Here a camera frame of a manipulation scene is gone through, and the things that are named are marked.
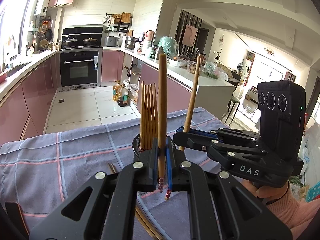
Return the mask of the pink sleeve forearm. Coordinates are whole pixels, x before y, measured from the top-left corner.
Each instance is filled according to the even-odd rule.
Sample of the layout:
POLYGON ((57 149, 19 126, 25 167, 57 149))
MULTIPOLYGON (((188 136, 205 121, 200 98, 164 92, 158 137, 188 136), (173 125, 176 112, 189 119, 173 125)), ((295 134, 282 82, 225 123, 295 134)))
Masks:
POLYGON ((289 185, 281 198, 266 206, 290 229, 293 239, 313 239, 313 234, 319 239, 319 199, 296 200, 289 185))

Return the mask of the person's right hand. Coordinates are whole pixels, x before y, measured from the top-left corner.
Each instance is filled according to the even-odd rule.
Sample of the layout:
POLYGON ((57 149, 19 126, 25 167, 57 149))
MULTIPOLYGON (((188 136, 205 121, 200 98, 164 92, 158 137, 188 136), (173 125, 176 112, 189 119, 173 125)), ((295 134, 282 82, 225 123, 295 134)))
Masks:
POLYGON ((257 188, 251 181, 245 179, 242 180, 242 185, 255 197, 266 199, 267 202, 272 202, 282 198, 286 194, 289 188, 289 181, 287 181, 281 188, 270 186, 262 186, 257 188))

